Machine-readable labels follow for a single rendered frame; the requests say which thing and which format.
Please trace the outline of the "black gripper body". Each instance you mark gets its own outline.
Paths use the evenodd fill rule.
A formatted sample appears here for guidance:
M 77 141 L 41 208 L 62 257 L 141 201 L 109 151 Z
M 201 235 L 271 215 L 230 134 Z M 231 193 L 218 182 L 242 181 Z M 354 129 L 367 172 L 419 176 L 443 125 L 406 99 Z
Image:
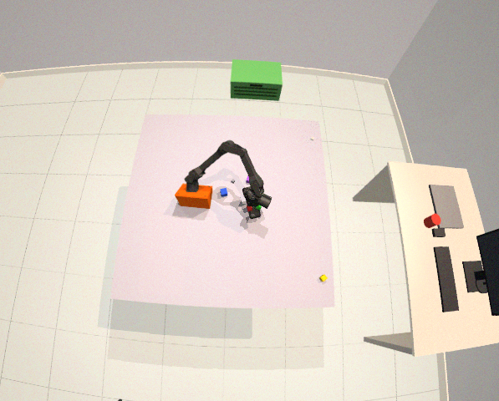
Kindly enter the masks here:
M 242 193 L 244 192 L 245 189 L 246 189 L 246 187 L 242 189 Z M 247 197 L 247 194 L 243 193 L 243 195 L 245 195 Z M 261 216 L 260 210 L 256 208 L 257 200 L 255 202 L 250 202 L 246 198 L 246 202 L 247 202 L 247 206 L 251 206 L 252 207 L 252 211 L 248 212 L 249 216 L 250 216 L 250 219 L 254 219 L 254 218 L 260 217 Z

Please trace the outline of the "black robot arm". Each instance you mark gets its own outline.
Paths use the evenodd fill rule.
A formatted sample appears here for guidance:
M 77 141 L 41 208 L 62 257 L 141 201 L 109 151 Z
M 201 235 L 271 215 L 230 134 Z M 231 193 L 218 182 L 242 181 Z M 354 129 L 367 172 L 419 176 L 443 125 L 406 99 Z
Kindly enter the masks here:
M 261 176 L 256 172 L 247 150 L 242 148 L 240 145 L 235 144 L 232 140 L 223 142 L 216 153 L 214 153 L 200 166 L 189 171 L 188 176 L 184 179 L 186 182 L 186 192 L 197 192 L 199 190 L 198 179 L 206 174 L 206 169 L 210 165 L 227 153 L 239 155 L 247 171 L 251 189 L 247 187 L 243 193 L 247 194 L 248 201 L 257 201 L 256 206 L 260 205 L 267 209 L 271 203 L 272 197 L 264 194 L 264 182 Z

